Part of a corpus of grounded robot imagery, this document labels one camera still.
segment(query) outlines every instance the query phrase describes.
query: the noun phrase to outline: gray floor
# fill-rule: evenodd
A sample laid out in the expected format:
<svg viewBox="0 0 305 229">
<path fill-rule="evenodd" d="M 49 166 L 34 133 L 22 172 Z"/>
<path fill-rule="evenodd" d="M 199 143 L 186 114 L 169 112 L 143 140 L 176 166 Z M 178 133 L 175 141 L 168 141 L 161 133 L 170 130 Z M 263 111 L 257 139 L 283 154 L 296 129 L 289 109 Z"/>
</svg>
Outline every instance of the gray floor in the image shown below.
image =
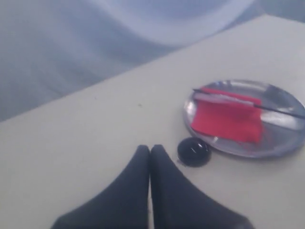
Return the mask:
<svg viewBox="0 0 305 229">
<path fill-rule="evenodd" d="M 261 4 L 267 13 L 305 21 L 304 0 Z M 86 0 L 2 0 L 0 121 L 173 50 L 141 40 Z"/>
</svg>

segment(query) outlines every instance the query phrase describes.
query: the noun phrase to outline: chopstick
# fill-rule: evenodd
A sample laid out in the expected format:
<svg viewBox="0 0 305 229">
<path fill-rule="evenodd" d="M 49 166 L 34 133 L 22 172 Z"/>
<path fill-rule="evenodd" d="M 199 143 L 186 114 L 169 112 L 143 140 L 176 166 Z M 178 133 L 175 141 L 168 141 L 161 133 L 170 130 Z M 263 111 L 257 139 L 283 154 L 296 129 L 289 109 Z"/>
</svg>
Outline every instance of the chopstick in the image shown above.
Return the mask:
<svg viewBox="0 0 305 229">
<path fill-rule="evenodd" d="M 216 93 L 204 92 L 204 91 L 202 91 L 201 89 L 193 89 L 193 91 L 196 92 L 196 93 L 202 93 L 202 94 L 215 94 L 215 95 L 217 95 Z M 277 113 L 289 115 L 289 116 L 296 117 L 296 118 L 300 118 L 300 119 L 305 119 L 305 116 L 304 116 L 304 115 L 293 114 L 293 113 L 285 112 L 285 111 L 279 111 L 279 110 L 277 110 L 277 109 L 273 109 L 273 108 L 270 108 L 270 107 L 257 105 L 257 104 L 255 104 L 255 103 L 253 103 L 253 107 L 256 107 L 256 108 L 259 108 L 259 109 L 262 109 L 262 110 L 273 111 L 273 112 L 277 112 Z"/>
</svg>

